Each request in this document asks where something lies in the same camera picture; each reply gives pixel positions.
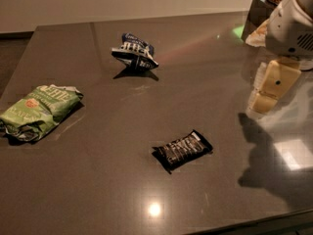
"black snack bar wrapper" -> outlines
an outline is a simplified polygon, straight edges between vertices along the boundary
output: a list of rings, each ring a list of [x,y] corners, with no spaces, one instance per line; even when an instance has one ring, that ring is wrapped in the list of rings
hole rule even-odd
[[[212,153],[212,145],[196,130],[188,136],[177,139],[166,145],[154,147],[153,156],[159,160],[167,172],[197,159],[204,154]]]
[[[135,71],[148,71],[158,67],[153,55],[155,48],[131,33],[122,34],[122,45],[112,48],[112,55]]]

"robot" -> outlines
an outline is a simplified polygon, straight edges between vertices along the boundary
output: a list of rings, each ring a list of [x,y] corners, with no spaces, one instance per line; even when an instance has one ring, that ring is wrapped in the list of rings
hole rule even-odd
[[[300,62],[313,59],[313,0],[282,0],[256,31],[279,58],[257,71],[246,109],[254,119],[265,117],[292,88],[301,75]]]

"table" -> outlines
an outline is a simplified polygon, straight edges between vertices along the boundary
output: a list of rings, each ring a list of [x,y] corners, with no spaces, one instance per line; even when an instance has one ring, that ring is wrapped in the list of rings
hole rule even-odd
[[[246,12],[37,28],[0,101],[76,86],[82,106],[46,138],[0,138],[0,233],[186,234],[313,207],[312,77],[266,119],[244,112],[264,49],[234,29]],[[121,34],[155,46],[129,73]],[[168,174],[152,147],[200,132],[213,154]],[[150,204],[160,213],[149,213]]]

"snack bag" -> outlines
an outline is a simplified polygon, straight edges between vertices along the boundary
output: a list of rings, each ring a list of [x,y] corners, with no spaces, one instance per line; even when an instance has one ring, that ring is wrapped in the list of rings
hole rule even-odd
[[[155,48],[131,33],[122,35],[122,45],[112,48],[112,55],[135,71],[148,71],[158,67],[153,55]]]
[[[82,98],[75,87],[39,86],[0,116],[0,129],[20,141],[38,141]]]
[[[196,130],[188,136],[172,141],[164,146],[154,147],[153,156],[159,160],[168,173],[204,154],[211,153],[213,147]]]

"wall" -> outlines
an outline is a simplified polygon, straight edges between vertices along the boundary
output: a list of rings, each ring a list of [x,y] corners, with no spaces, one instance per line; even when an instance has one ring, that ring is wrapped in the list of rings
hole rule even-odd
[[[0,0],[0,33],[70,24],[248,10],[251,0]]]

